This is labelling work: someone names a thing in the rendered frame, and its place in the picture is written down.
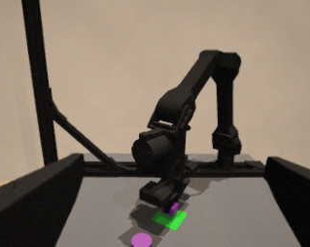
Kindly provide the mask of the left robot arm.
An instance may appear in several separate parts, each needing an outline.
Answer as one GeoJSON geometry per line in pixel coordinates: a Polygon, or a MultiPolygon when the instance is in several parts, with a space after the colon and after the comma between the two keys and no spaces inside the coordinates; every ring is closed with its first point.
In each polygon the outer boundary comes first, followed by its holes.
{"type": "Polygon", "coordinates": [[[213,149],[218,150],[216,168],[235,171],[234,156],[241,154],[242,144],[240,147],[238,130],[233,124],[233,81],[240,66],[241,57],[237,53],[200,52],[181,83],[158,100],[147,125],[151,130],[139,133],[139,139],[131,147],[140,175],[154,174],[159,178],[161,160],[185,153],[195,99],[210,77],[217,86],[218,126],[212,133],[213,149]]]}

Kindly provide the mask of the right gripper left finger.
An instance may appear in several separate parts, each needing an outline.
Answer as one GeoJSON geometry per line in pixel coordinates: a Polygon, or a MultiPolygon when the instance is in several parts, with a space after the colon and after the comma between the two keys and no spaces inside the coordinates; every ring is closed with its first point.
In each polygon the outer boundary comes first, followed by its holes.
{"type": "Polygon", "coordinates": [[[0,186],[0,247],[55,247],[85,171],[75,153],[0,186]]]}

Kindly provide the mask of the green rectangle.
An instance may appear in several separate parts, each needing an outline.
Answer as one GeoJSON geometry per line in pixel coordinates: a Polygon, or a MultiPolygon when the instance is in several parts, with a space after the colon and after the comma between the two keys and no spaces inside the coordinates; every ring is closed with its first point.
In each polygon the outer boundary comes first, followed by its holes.
{"type": "Polygon", "coordinates": [[[161,213],[161,209],[160,209],[151,218],[151,220],[176,231],[187,215],[188,215],[187,213],[178,210],[177,213],[173,217],[170,217],[170,216],[167,216],[161,213]]]}

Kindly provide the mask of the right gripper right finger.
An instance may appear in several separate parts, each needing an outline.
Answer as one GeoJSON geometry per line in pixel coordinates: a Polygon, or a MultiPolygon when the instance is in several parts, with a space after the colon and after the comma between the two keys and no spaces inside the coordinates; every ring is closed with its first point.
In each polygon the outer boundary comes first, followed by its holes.
{"type": "Polygon", "coordinates": [[[301,247],[310,247],[310,169],[268,157],[264,176],[301,247]]]}

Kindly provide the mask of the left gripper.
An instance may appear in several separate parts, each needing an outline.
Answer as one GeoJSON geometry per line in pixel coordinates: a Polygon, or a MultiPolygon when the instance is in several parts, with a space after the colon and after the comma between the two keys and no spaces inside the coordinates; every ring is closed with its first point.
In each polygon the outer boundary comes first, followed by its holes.
{"type": "Polygon", "coordinates": [[[161,180],[151,181],[140,189],[139,198],[159,208],[164,207],[164,213],[168,214],[174,201],[178,202],[190,181],[190,178],[186,177],[187,171],[185,170],[190,170],[192,176],[197,172],[197,164],[187,158],[188,155],[183,154],[179,157],[167,157],[161,160],[159,177],[161,180]],[[186,160],[185,167],[184,160],[186,160]]]}

